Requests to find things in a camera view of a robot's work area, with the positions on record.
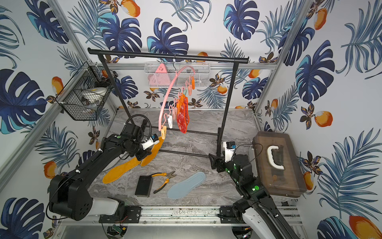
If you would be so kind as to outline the black clothes rack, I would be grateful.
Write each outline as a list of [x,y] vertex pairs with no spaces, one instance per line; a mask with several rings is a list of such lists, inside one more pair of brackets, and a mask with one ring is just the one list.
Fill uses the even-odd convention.
[[[239,68],[239,64],[248,64],[249,61],[250,61],[250,58],[247,57],[247,58],[225,58],[225,57],[212,57],[212,56],[196,56],[196,55],[178,55],[178,54],[157,54],[157,53],[144,53],[144,52],[124,52],[124,51],[106,51],[106,50],[98,50],[98,49],[91,49],[91,48],[88,48],[87,49],[88,53],[91,54],[91,55],[97,55],[99,61],[101,62],[101,64],[103,65],[106,73],[108,74],[108,77],[110,78],[111,80],[111,83],[114,87],[114,89],[116,90],[117,92],[117,96],[119,97],[120,99],[120,102],[123,104],[124,106],[124,109],[125,109],[125,112],[127,113],[127,115],[129,117],[132,117],[130,115],[130,112],[127,108],[127,106],[125,105],[125,101],[122,97],[122,94],[121,94],[121,91],[118,89],[118,87],[116,86],[116,83],[115,83],[115,80],[113,78],[113,75],[106,63],[106,59],[105,59],[105,56],[106,55],[116,55],[116,56],[129,56],[129,57],[143,57],[143,58],[163,58],[163,59],[166,59],[166,58],[170,58],[170,59],[173,59],[174,61],[172,63],[175,63],[176,59],[182,59],[182,60],[203,60],[203,61],[209,61],[209,62],[223,62],[223,63],[233,63],[233,67],[232,67],[232,77],[231,77],[231,81],[230,81],[230,85],[229,85],[229,89],[228,89],[228,94],[227,94],[227,99],[226,99],[226,103],[225,103],[225,109],[224,109],[224,115],[223,115],[223,118],[222,118],[222,123],[221,123],[221,127],[218,128],[218,132],[217,133],[211,133],[211,135],[214,135],[214,136],[217,136],[217,147],[216,147],[216,156],[218,157],[222,157],[222,137],[223,137],[223,134],[224,134],[224,128],[225,128],[225,124],[226,124],[226,119],[227,119],[227,115],[228,115],[228,111],[229,111],[229,105],[230,105],[230,101],[231,101],[231,97],[232,97],[232,92],[233,92],[233,88],[234,88],[234,82],[235,82],[235,79],[236,79],[236,73],[237,73],[237,70]],[[163,104],[162,104],[162,108],[161,110],[164,110],[165,109],[165,106],[166,106],[166,102],[167,102],[167,98],[168,98],[168,95],[170,94],[171,92],[171,88],[174,84],[175,80],[173,80],[170,84],[169,87],[167,87],[167,92],[166,92],[166,95],[163,99]]]

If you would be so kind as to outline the orange insole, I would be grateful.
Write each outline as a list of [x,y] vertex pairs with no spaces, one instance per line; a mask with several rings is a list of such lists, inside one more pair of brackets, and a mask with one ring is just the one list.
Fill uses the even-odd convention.
[[151,154],[148,155],[146,158],[144,158],[141,163],[140,163],[140,166],[141,167],[145,167],[146,165],[148,165],[158,154],[159,150],[161,149],[162,145],[164,143],[164,140],[162,139],[162,137],[160,136],[159,137],[159,143],[158,144],[155,144],[153,146],[153,148],[151,149]]

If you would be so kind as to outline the light blue insole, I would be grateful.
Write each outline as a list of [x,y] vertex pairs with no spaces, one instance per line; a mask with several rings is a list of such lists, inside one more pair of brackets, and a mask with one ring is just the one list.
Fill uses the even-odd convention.
[[181,199],[186,197],[191,191],[202,185],[206,180],[203,172],[197,172],[182,182],[173,185],[167,193],[169,199]]

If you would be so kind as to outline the beige yellow-edged insole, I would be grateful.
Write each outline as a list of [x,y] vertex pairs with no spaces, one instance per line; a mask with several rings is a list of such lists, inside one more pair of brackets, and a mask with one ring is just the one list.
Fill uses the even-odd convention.
[[129,170],[135,168],[140,164],[140,161],[135,157],[128,162],[112,168],[102,179],[103,184],[109,184],[118,180]]

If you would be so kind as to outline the red patterned insole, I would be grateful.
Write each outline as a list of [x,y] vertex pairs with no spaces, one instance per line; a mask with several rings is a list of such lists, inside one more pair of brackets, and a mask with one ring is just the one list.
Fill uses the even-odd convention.
[[187,133],[189,123],[188,98],[185,95],[181,95],[177,102],[177,124],[179,130],[182,133]]

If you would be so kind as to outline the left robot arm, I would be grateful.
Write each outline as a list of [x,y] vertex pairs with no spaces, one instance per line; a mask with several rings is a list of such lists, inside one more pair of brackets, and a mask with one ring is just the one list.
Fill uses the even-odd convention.
[[151,129],[150,120],[143,118],[141,126],[133,123],[131,116],[119,134],[111,134],[102,139],[100,148],[82,164],[66,175],[57,175],[50,182],[49,201],[46,212],[60,215],[63,219],[69,218],[80,221],[85,218],[95,206],[88,188],[100,173],[117,157],[127,154],[129,157],[143,160],[151,155],[150,147],[159,141],[156,134],[144,136],[146,128]]

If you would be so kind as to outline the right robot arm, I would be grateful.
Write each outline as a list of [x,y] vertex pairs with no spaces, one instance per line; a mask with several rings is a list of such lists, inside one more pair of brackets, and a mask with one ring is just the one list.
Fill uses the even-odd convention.
[[261,239],[298,238],[260,178],[254,176],[247,155],[236,154],[229,162],[213,154],[209,154],[209,159],[212,169],[230,176],[241,196],[232,206],[220,208],[217,216],[222,223],[245,223]]

